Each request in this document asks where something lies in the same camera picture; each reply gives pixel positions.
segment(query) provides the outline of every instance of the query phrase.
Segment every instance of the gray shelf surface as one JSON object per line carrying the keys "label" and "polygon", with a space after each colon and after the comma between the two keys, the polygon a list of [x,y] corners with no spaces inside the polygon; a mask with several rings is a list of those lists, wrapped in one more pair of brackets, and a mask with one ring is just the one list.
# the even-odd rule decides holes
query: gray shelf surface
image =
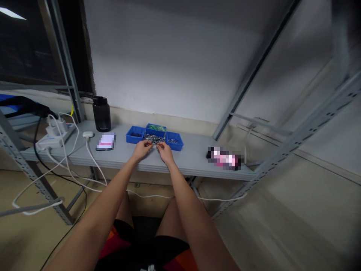
{"label": "gray shelf surface", "polygon": [[[86,120],[78,125],[80,134],[73,154],[69,156],[72,164],[83,166],[96,166],[91,159],[85,146],[85,139],[82,137],[84,131],[93,131],[95,136],[90,139],[89,146],[95,160],[100,167],[120,169],[131,157],[135,144],[126,142],[126,133],[131,128],[130,125],[117,125],[112,128],[111,132],[116,133],[115,148],[112,151],[96,151],[102,133],[95,128],[95,122]],[[77,131],[74,131],[65,143],[67,153],[73,148]],[[184,146],[181,151],[173,151],[173,157],[178,168],[184,175],[202,176],[212,178],[224,178],[233,180],[250,181],[255,173],[242,166],[241,170],[229,171],[216,167],[212,163],[208,163],[206,154],[208,147],[219,146],[217,141],[212,137],[203,135],[180,133]],[[34,149],[29,148],[21,152],[26,160],[37,161]],[[64,158],[63,148],[52,149],[51,154],[56,160]],[[40,157],[45,162],[51,162],[45,151],[39,152]],[[137,166],[140,171],[163,172],[169,173],[167,166],[162,161],[155,146],[150,153]]]}

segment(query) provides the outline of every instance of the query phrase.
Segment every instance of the forearm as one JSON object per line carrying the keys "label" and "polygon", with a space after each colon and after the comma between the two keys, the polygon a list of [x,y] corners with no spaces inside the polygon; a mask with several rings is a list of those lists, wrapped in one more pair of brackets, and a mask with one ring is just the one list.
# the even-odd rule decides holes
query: forearm
{"label": "forearm", "polygon": [[168,165],[180,219],[199,270],[239,270],[217,228],[175,163]]}
{"label": "forearm", "polygon": [[94,269],[136,164],[131,157],[98,195],[47,270]]}

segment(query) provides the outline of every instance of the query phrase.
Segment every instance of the blurred phone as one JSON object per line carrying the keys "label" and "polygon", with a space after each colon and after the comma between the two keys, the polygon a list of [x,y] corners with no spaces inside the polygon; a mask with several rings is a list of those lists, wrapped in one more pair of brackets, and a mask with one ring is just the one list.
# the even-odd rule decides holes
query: blurred phone
{"label": "blurred phone", "polygon": [[103,133],[96,147],[96,150],[111,151],[114,150],[114,144],[115,144],[115,133],[113,132]]}

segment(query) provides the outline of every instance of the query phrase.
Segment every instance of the blue sorting tray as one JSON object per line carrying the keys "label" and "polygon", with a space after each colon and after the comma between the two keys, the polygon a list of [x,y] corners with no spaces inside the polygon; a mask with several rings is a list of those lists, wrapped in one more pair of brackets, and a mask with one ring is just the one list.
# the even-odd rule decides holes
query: blue sorting tray
{"label": "blue sorting tray", "polygon": [[[169,142],[168,139],[173,139],[178,143]],[[184,146],[181,135],[174,132],[166,132],[165,133],[165,143],[170,146],[170,148],[174,151],[181,151]]]}
{"label": "blue sorting tray", "polygon": [[139,141],[143,140],[145,132],[146,132],[146,129],[143,127],[132,126],[126,134],[127,142],[137,144]]}
{"label": "blue sorting tray", "polygon": [[163,137],[163,138],[165,137],[165,132],[147,128],[148,125],[146,126],[146,134],[153,134],[155,136],[159,136],[159,137]]}

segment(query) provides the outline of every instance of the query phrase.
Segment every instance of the shorts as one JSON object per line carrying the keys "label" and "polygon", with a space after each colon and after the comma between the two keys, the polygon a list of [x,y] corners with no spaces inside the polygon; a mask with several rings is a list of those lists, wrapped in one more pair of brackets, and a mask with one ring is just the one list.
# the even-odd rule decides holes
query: shorts
{"label": "shorts", "polygon": [[134,229],[116,219],[95,270],[198,270],[189,245],[178,238],[156,236],[139,243]]}

